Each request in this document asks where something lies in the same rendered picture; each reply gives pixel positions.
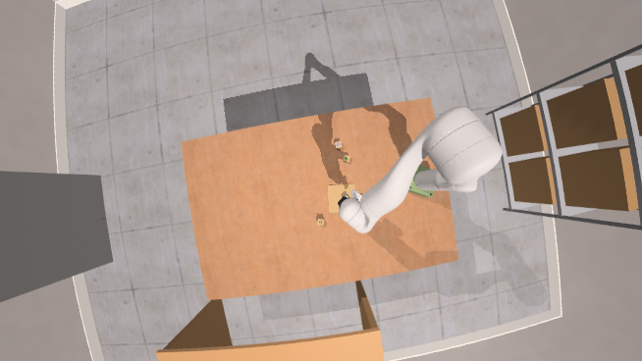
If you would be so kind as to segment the tan flat mat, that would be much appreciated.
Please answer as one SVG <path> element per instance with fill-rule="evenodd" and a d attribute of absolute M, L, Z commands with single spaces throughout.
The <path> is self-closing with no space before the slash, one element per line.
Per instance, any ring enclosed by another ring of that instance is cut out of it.
<path fill-rule="evenodd" d="M 339 213 L 339 200 L 346 193 L 348 197 L 351 197 L 350 193 L 352 190 L 355 190 L 355 183 L 353 184 L 338 184 L 338 185 L 327 185 L 328 188 L 328 203 L 329 203 L 329 213 Z"/>

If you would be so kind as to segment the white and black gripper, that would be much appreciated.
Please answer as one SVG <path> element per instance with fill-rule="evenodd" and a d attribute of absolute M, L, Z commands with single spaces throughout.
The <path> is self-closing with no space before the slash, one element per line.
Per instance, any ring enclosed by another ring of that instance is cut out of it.
<path fill-rule="evenodd" d="M 352 191 L 351 191 L 351 193 L 350 193 L 350 195 L 351 195 L 351 197 L 354 197 L 354 198 L 356 198 L 356 199 L 357 199 L 357 200 L 359 200 L 359 201 L 360 201 L 361 196 L 362 196 L 362 194 L 361 194 L 360 192 L 358 192 L 357 190 L 352 190 Z M 344 194 L 344 196 L 339 200 L 339 202 L 338 202 L 339 208 L 341 208 L 342 204 L 343 204 L 346 200 L 348 200 L 349 198 L 351 198 L 351 197 L 347 197 L 347 196 L 348 196 L 348 195 L 345 193 L 345 194 Z"/>

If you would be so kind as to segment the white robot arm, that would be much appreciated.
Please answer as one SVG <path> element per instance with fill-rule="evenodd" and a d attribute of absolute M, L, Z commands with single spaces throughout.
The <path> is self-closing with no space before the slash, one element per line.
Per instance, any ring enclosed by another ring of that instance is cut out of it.
<path fill-rule="evenodd" d="M 471 192 L 476 190 L 477 180 L 498 164 L 502 154 L 498 140 L 469 108 L 451 108 L 414 139 L 360 201 L 354 197 L 346 200 L 339 216 L 357 232 L 370 232 L 382 216 L 404 201 L 415 172 L 427 155 L 437 169 L 415 176 L 419 189 Z"/>

